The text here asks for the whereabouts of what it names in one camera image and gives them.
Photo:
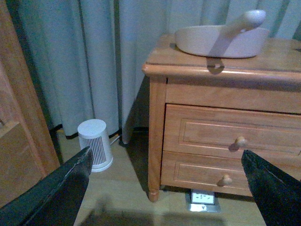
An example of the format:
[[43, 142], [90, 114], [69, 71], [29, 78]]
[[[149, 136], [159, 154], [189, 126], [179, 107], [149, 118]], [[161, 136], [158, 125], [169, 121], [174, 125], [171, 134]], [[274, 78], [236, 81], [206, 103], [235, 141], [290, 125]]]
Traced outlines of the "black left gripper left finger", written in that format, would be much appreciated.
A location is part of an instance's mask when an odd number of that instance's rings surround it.
[[72, 226], [92, 170], [86, 147], [35, 186], [0, 209], [2, 226]]

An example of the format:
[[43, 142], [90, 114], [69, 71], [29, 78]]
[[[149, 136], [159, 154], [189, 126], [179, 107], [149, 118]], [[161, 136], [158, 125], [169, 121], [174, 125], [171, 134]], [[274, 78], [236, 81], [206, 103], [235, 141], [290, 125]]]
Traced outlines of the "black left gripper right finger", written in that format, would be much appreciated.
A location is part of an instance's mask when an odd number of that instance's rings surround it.
[[244, 150], [241, 162], [265, 224], [299, 226], [301, 182], [250, 150]]

